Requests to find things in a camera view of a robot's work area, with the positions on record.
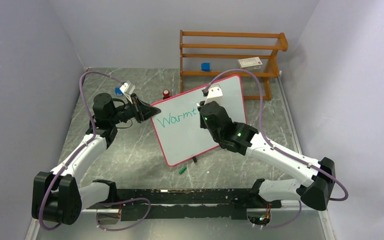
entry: blue cube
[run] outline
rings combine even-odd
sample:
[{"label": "blue cube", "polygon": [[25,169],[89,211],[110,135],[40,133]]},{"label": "blue cube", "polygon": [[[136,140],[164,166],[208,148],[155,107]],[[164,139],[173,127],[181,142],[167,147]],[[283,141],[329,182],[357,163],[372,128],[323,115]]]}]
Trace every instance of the blue cube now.
[{"label": "blue cube", "polygon": [[203,62],[203,63],[201,63],[201,70],[204,71],[204,72],[209,72],[209,71],[211,71],[210,63],[209,63],[209,62]]}]

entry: red whiteboard frame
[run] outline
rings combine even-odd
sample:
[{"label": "red whiteboard frame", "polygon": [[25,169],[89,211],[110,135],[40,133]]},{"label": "red whiteboard frame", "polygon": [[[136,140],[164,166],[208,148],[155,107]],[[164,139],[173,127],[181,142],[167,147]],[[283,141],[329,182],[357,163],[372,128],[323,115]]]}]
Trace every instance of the red whiteboard frame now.
[{"label": "red whiteboard frame", "polygon": [[[247,119],[247,111],[245,110],[244,90],[243,90],[243,88],[242,88],[242,79],[241,79],[241,76],[239,76],[238,74],[230,75],[230,76],[228,76],[228,77],[225,77],[225,78],[222,78],[222,79],[219,79],[219,80],[213,82],[213,84],[216,84],[216,83],[218,83],[218,82],[220,82],[220,81],[223,81],[223,80],[226,80],[226,79],[235,77],[235,76],[237,76],[237,77],[239,78],[240,93],[242,94],[243,111],[244,111],[244,114],[245,114],[245,123],[248,123],[248,119]],[[196,88],[194,88],[194,89],[191,89],[191,90],[188,90],[188,91],[184,91],[184,92],[182,92],[182,93],[180,93],[180,94],[171,96],[170,98],[167,98],[167,99],[163,99],[163,100],[161,100],[161,101],[154,102],[154,103],[151,104],[151,106],[154,106],[154,105],[156,105],[156,104],[160,104],[160,103],[162,103],[162,102],[171,100],[171,99],[173,99],[173,98],[182,96],[182,95],[184,95],[184,94],[187,94],[187,93],[196,91],[196,90],[198,90],[198,89],[201,89],[201,88],[203,88],[203,87],[206,87],[207,85],[208,85],[208,84],[205,84],[205,85],[196,87]],[[188,161],[188,160],[191,160],[193,157],[199,156],[199,155],[204,154],[204,153],[206,153],[206,152],[208,152],[208,151],[210,151],[210,150],[213,150],[213,149],[215,149],[215,148],[220,147],[219,145],[214,146],[214,147],[211,147],[210,149],[207,149],[207,150],[205,150],[205,151],[203,151],[203,152],[200,152],[200,153],[198,153],[197,155],[195,155],[195,156],[193,156],[193,157],[189,157],[189,158],[187,158],[187,159],[185,159],[185,160],[183,160],[183,161],[181,161],[181,162],[178,162],[178,163],[176,163],[176,164],[174,164],[174,165],[170,165],[170,164],[167,162],[166,154],[164,153],[164,149],[163,149],[163,146],[161,145],[160,138],[158,137],[158,133],[157,133],[157,130],[156,130],[156,128],[155,128],[154,121],[153,121],[152,118],[151,118],[150,120],[151,120],[151,123],[152,123],[153,131],[155,132],[156,138],[158,139],[158,144],[159,144],[159,147],[161,148],[162,155],[164,156],[165,163],[166,163],[169,167],[177,166],[177,165],[179,165],[179,164],[181,164],[181,163],[184,163],[184,162],[186,162],[186,161]]]}]

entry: whiteboard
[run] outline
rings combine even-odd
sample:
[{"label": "whiteboard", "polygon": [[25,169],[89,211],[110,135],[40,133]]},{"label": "whiteboard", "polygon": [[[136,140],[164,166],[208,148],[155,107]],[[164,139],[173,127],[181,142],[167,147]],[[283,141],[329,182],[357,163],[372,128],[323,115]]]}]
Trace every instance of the whiteboard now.
[{"label": "whiteboard", "polygon": [[[242,82],[238,75],[216,81],[223,92],[221,105],[233,122],[246,123]],[[207,129],[200,128],[197,103],[205,101],[202,90],[207,85],[151,104],[161,113],[151,118],[159,146],[167,165],[178,165],[194,156],[218,147]]]}]

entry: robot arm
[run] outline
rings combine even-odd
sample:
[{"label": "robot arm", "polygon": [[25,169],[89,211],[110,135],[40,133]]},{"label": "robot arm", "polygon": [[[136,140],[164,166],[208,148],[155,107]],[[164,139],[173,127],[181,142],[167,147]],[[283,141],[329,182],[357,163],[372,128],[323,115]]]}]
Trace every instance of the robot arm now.
[{"label": "robot arm", "polygon": [[[126,82],[120,89],[133,91],[134,87]],[[92,124],[89,123],[89,129],[86,131],[82,142],[64,161],[50,172],[39,172],[36,175],[33,182],[31,207],[33,218],[39,219],[39,211],[45,192],[56,173],[63,167],[65,170],[57,178],[52,187],[53,192],[46,200],[43,210],[44,220],[71,225],[77,220],[83,209],[96,203],[113,203],[119,200],[116,184],[112,181],[95,180],[92,184],[79,189],[76,180],[82,179],[91,164],[112,144],[118,132],[116,124],[126,123],[133,118],[138,123],[142,123],[161,112],[160,109],[141,101],[135,93],[131,91],[124,93],[128,103],[112,98],[108,93],[95,96],[93,112],[96,136],[93,141],[87,143],[93,137]],[[114,102],[122,102],[123,105],[116,107]],[[72,156],[74,159],[65,167]]]},{"label": "robot arm", "polygon": [[[226,109],[220,106],[223,94],[214,86],[209,89],[206,101],[198,105],[200,127],[208,129],[212,138],[221,148],[244,156],[261,159],[293,177],[289,180],[264,180],[259,187],[259,195],[265,201],[301,200],[310,208],[324,211],[327,208],[334,182],[311,168],[318,167],[335,176],[335,164],[325,157],[323,160],[310,158],[296,153],[269,139],[273,147],[263,138],[256,128],[242,123],[233,122]],[[274,148],[308,162],[304,165]]]}]

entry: green marker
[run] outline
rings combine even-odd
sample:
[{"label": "green marker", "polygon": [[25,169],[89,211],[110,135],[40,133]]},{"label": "green marker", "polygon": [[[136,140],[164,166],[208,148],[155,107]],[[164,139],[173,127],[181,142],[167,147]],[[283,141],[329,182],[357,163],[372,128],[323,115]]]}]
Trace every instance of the green marker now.
[{"label": "green marker", "polygon": [[182,167],[182,168],[180,169],[179,174],[182,174],[182,173],[184,173],[185,171],[186,171],[186,166],[184,166],[184,167]]}]

